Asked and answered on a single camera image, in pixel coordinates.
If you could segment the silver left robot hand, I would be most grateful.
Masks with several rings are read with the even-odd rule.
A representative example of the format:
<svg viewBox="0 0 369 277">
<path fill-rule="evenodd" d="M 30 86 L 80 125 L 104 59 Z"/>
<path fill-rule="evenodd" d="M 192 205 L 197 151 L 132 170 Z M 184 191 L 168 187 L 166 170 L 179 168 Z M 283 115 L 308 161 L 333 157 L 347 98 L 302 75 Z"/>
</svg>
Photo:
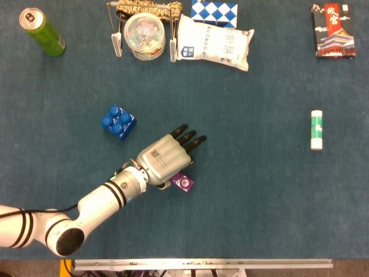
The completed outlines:
<svg viewBox="0 0 369 277">
<path fill-rule="evenodd" d="M 190 152 L 203 143 L 205 135 L 193 138 L 195 130 L 187 133 L 187 124 L 182 124 L 153 144 L 143 149 L 136 157 L 137 164 L 148 175 L 148 184 L 164 190 L 171 185 L 170 179 L 192 164 Z"/>
</svg>

